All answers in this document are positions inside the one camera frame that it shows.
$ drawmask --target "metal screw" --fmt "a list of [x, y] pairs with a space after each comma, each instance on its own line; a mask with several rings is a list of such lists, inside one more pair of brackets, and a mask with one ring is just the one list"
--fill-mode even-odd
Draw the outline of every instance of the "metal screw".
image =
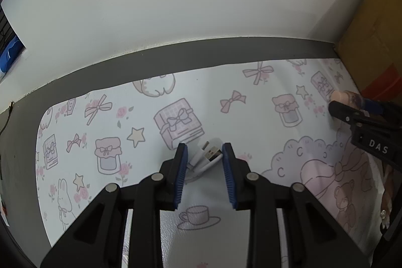
[[295, 183], [295, 184], [293, 184], [292, 187], [296, 192], [303, 192], [304, 191], [304, 185], [302, 183]]
[[162, 173], [155, 173], [151, 176], [152, 180], [155, 182], [162, 181], [163, 180], [163, 174]]
[[250, 181], [257, 181], [260, 176], [257, 173], [251, 172], [247, 174], [247, 179]]
[[117, 190], [117, 185], [115, 183], [109, 183], [106, 185], [105, 189], [107, 192], [114, 192]]

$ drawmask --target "teacup illustration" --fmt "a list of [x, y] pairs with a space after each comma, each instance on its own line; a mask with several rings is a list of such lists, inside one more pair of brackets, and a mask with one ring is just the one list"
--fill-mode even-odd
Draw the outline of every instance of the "teacup illustration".
[[182, 231], [195, 231], [204, 229], [218, 224], [220, 217], [210, 216], [210, 210], [207, 206], [193, 206], [179, 214], [179, 218], [183, 220], [177, 225]]

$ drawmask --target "cloud illustration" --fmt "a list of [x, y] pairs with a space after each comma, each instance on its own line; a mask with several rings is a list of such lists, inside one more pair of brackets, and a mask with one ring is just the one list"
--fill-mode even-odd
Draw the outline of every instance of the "cloud illustration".
[[272, 157], [271, 169], [262, 174], [271, 182], [290, 186], [294, 182], [302, 182], [300, 171], [304, 163], [310, 160], [321, 160], [326, 163], [337, 163], [342, 159], [345, 148], [349, 148], [350, 132], [339, 129], [336, 140], [326, 144], [324, 140], [313, 140], [303, 136], [300, 140], [288, 140], [283, 151]]

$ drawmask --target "bunny illustration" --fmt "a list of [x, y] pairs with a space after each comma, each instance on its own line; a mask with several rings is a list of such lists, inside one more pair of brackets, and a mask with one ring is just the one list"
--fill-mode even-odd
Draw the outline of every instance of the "bunny illustration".
[[151, 77], [149, 79], [133, 82], [138, 92], [148, 97], [159, 97], [163, 94], [170, 94], [173, 91], [176, 79], [173, 74]]
[[60, 221], [63, 223], [63, 231], [66, 231], [76, 217], [72, 213], [73, 207], [67, 193], [67, 182], [65, 179], [59, 180], [58, 191], [57, 202], [59, 204]]
[[50, 121], [52, 120], [52, 115], [53, 115], [53, 107], [50, 107], [43, 115], [41, 123], [39, 124], [42, 130], [49, 127]]

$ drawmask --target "star illustration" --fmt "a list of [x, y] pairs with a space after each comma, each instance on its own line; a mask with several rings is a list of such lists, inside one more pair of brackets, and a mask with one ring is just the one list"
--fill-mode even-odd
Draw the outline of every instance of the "star illustration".
[[303, 100], [306, 100], [306, 96], [308, 96], [308, 92], [306, 91], [306, 87], [304, 85], [302, 85], [301, 87], [299, 87], [297, 85], [296, 88], [297, 88], [296, 94], [300, 95], [303, 98]]
[[131, 134], [127, 137], [127, 140], [131, 140], [134, 144], [134, 148], [138, 145], [138, 142], [145, 142], [144, 138], [144, 128], [135, 129], [131, 128]]
[[76, 178], [73, 181], [73, 184], [77, 185], [77, 192], [80, 191], [81, 188], [84, 188], [84, 182], [82, 181], [83, 178], [83, 175], [78, 175], [76, 173]]

